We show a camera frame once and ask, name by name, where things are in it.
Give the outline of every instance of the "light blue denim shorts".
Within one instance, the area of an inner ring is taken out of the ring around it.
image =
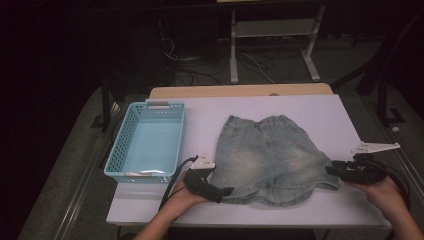
[[[325,171],[330,159],[308,134],[284,115],[260,122],[230,116],[219,136],[211,184],[234,187],[222,202],[261,202],[288,207],[312,195],[315,187],[337,190]]]

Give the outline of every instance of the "basket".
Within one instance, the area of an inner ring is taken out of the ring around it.
[[[185,125],[183,102],[129,105],[104,168],[125,183],[168,183],[180,159]]]

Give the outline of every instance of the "metal frame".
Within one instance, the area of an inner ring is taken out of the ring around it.
[[[118,121],[118,115],[121,110],[122,108],[117,103],[112,104],[112,107],[108,111],[111,116],[111,123],[116,124]],[[85,197],[89,193],[88,188],[90,187],[90,183],[92,181],[93,172],[95,169],[97,169],[108,151],[108,146],[110,144],[110,134],[112,131],[113,128],[106,128],[102,135],[100,135],[100,137],[97,139],[90,161],[85,168],[84,174],[82,175],[82,178],[72,196],[72,199],[66,207],[65,215],[63,216],[62,222],[60,223],[60,226],[58,227],[53,239],[63,240],[69,237]]]
[[[236,59],[236,38],[259,37],[259,36],[293,36],[308,35],[309,43],[302,51],[302,58],[308,68],[309,75],[313,82],[321,80],[315,64],[311,58],[315,40],[321,26],[325,6],[318,9],[315,18],[311,19],[289,19],[273,21],[249,21],[237,22],[236,10],[231,14],[231,56],[230,56],[230,77],[232,84],[238,84],[237,59]]]
[[[362,98],[362,102],[363,106],[367,109],[367,112],[375,112],[375,106],[370,99]],[[389,142],[398,142],[398,139],[396,139],[395,134],[393,134],[393,132],[390,132],[390,130],[387,130],[386,125],[381,121],[381,118],[380,116],[378,116],[378,114],[370,115],[373,118],[374,123],[377,125],[380,133],[382,133],[383,136],[389,140]],[[424,179],[418,173],[418,170],[414,167],[414,164],[412,163],[411,159],[408,157],[408,155],[402,148],[396,149],[394,153],[396,154],[399,160],[399,165],[402,168],[401,170],[406,173],[405,176],[408,182],[411,184],[412,189],[417,194],[420,203],[424,205]]]

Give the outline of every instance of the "forearm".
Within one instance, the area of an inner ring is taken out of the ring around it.
[[[165,212],[159,212],[134,240],[160,240],[174,220],[173,217],[170,217]]]
[[[409,212],[389,217],[396,240],[424,240],[424,236]]]

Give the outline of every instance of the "basket handle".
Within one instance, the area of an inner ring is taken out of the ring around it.
[[[152,177],[152,173],[141,173],[141,172],[126,172],[124,173],[125,177],[140,177],[140,178],[147,178]]]
[[[147,102],[147,107],[149,109],[155,110],[155,109],[169,109],[169,102]]]

